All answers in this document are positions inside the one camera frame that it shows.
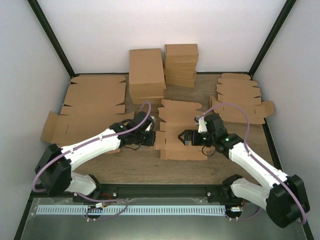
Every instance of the white perforated rail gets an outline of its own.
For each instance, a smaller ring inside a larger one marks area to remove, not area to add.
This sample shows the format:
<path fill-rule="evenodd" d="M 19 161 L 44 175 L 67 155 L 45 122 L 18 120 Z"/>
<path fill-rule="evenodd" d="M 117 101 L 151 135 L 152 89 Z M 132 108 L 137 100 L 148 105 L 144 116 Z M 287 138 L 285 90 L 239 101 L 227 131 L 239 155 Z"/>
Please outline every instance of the white perforated rail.
<path fill-rule="evenodd" d="M 92 210 L 89 215 L 114 215 L 124 209 L 123 205 L 110 205 L 103 210 Z M 84 215 L 88 206 L 84 205 L 39 205 L 37 215 Z M 121 215 L 198 215 L 198 216 L 225 216 L 225 206 L 218 205 L 157 205 L 157 206 L 128 206 Z"/>

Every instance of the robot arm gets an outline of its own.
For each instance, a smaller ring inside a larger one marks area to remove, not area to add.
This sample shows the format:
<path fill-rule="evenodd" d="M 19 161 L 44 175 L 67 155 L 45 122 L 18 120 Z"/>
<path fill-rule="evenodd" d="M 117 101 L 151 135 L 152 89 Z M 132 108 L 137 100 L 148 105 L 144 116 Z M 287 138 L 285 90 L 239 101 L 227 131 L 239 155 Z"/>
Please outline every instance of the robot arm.
<path fill-rule="evenodd" d="M 152 131 L 155 125 L 155 118 L 153 116 L 149 116 L 140 127 L 131 132 L 104 137 L 134 128 L 145 116 L 146 113 L 141 111 L 133 119 L 114 123 L 102 133 L 70 146 L 63 146 L 61 148 L 56 144 L 48 146 L 34 170 L 36 174 L 56 156 L 66 152 L 69 153 L 49 166 L 40 175 L 39 179 L 47 193 L 50 196 L 63 192 L 81 193 L 97 199 L 101 191 L 101 185 L 98 180 L 91 174 L 81 175 L 73 171 L 94 157 L 124 147 L 125 145 L 153 146 L 156 136 L 156 132 Z"/>
<path fill-rule="evenodd" d="M 248 153 L 243 139 L 234 133 L 229 134 L 218 114 L 196 117 L 195 122 L 199 126 L 198 130 L 185 130 L 178 136 L 184 145 L 215 147 L 218 153 L 240 165 L 260 184 L 253 184 L 240 175 L 233 175 L 222 182 L 226 197 L 243 198 L 260 206 L 282 228 L 301 217 L 301 212 L 289 193 L 250 156 L 253 155 L 290 188 L 305 212 L 310 210 L 301 178 L 296 175 L 288 176 L 276 169 L 250 148 Z"/>

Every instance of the wooden table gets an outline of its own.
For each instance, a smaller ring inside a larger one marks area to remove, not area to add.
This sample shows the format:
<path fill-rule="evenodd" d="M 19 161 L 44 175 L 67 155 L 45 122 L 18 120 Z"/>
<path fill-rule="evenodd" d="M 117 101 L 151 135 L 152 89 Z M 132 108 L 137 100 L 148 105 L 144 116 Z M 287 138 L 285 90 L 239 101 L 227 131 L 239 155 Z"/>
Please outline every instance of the wooden table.
<path fill-rule="evenodd" d="M 202 111 L 209 108 L 209 97 L 217 95 L 216 84 L 219 74 L 198 74 L 194 88 L 167 86 L 165 98 L 178 101 L 192 101 L 202 104 Z M 138 112 L 140 105 L 132 104 L 129 84 L 125 97 L 126 113 Z M 157 117 L 155 130 L 159 129 L 158 108 L 153 104 L 151 115 Z M 243 123 L 225 122 L 229 133 L 245 136 L 247 129 Z M 272 163 L 267 140 L 262 125 L 250 125 L 249 146 L 267 162 Z M 93 174 L 101 183 L 109 184 L 221 184 L 221 182 L 239 174 L 249 181 L 253 178 L 240 166 L 220 153 L 203 161 L 162 160 L 160 151 L 141 147 L 134 151 L 122 148 L 121 152 L 102 154 L 76 169 L 81 174 Z"/>

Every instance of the black frame bar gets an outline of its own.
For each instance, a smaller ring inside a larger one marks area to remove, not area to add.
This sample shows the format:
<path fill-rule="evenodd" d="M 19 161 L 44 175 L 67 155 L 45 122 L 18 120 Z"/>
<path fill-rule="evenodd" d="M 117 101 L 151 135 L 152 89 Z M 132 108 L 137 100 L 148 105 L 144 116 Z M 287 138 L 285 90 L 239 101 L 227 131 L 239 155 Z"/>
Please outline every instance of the black frame bar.
<path fill-rule="evenodd" d="M 27 0 L 30 4 L 35 16 L 39 20 L 43 30 L 45 31 L 47 37 L 49 38 L 52 46 L 54 47 L 56 53 L 58 54 L 62 64 L 64 65 L 66 71 L 70 75 L 71 78 L 79 76 L 80 74 L 101 74 L 101 73 L 77 73 L 75 74 L 67 56 L 65 55 L 54 31 L 52 30 L 44 12 L 42 11 L 37 0 Z M 254 76 L 261 62 L 263 61 L 265 55 L 267 54 L 270 46 L 272 45 L 274 39 L 276 38 L 279 30 L 284 24 L 287 16 L 289 15 L 291 9 L 297 0 L 287 0 L 279 13 L 273 27 L 271 28 L 266 40 L 264 41 L 262 48 L 260 49 L 257 57 L 255 58 L 249 72 L 234 72 L 234 73 L 245 73 L 249 74 L 251 77 Z M 223 72 L 197 72 L 197 74 L 222 74 Z M 128 72 L 123 73 L 103 73 L 103 74 L 128 74 Z M 273 164 L 276 168 L 282 169 L 281 163 L 277 154 L 277 150 L 272 139 L 269 126 L 267 121 L 265 120 L 265 124 L 262 125 L 264 134 L 266 137 L 266 141 L 271 153 L 271 157 L 273 160 Z M 215 194 L 215 191 L 219 191 L 221 185 L 170 185 L 170 184 L 161 184 L 161 185 L 152 185 L 152 184 L 102 184 L 103 189 L 107 192 L 116 191 L 117 197 L 122 198 L 133 198 L 133 197 L 198 197 L 198 198 L 208 198 L 209 202 L 220 202 L 224 205 L 234 204 L 232 201 L 223 201 L 220 194 Z M 27 216 L 29 214 L 29 210 L 33 201 L 33 198 L 46 198 L 49 197 L 45 193 L 35 193 L 31 192 L 29 200 L 26 204 L 26 208 L 24 210 L 21 222 L 17 229 L 14 240 L 21 239 L 24 226 L 27 220 Z M 57 197 L 63 198 L 72 198 L 73 195 L 71 193 L 64 193 Z M 310 230 L 309 224 L 306 223 L 303 226 L 304 232 L 308 240 L 313 240 L 313 235 Z"/>

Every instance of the white wall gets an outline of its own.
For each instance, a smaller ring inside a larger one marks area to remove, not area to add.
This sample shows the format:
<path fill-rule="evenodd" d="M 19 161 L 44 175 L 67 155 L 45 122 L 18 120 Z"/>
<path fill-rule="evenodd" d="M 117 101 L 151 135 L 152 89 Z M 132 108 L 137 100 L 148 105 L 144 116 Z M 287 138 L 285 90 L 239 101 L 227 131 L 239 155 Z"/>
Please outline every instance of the white wall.
<path fill-rule="evenodd" d="M 76 73 L 129 71 L 129 50 L 198 43 L 197 71 L 248 71 L 285 0 L 39 0 Z"/>
<path fill-rule="evenodd" d="M 276 113 L 268 117 L 283 169 L 305 184 L 320 239 L 320 1 L 297 1 L 254 75 Z"/>
<path fill-rule="evenodd" d="M 13 239 L 31 192 L 50 110 L 70 78 L 27 1 L 0 8 L 0 235 Z"/>

